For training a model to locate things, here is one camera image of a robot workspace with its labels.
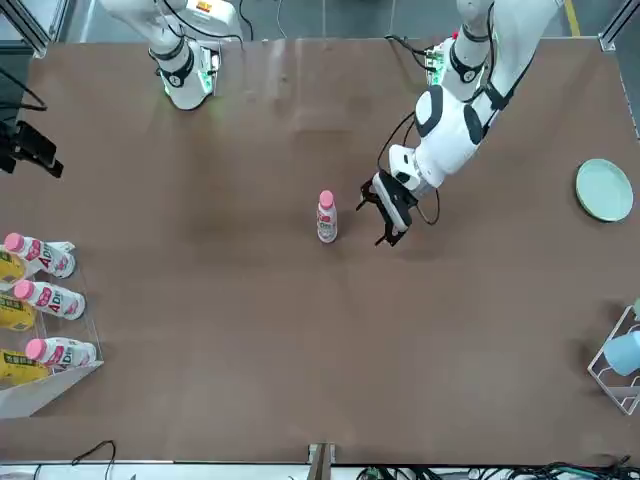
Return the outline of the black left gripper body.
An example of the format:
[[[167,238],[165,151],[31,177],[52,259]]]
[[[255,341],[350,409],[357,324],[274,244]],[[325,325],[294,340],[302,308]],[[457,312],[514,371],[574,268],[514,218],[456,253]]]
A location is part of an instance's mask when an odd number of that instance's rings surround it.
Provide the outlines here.
[[[379,170],[372,179],[372,186],[392,231],[404,234],[412,225],[409,210],[417,205],[416,198],[395,177]]]

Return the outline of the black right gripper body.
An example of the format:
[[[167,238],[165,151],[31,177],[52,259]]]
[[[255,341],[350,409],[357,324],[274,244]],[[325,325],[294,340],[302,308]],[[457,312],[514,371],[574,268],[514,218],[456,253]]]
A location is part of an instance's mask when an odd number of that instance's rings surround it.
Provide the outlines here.
[[[16,129],[4,121],[0,123],[0,168],[2,172],[13,173],[18,162],[16,157]]]

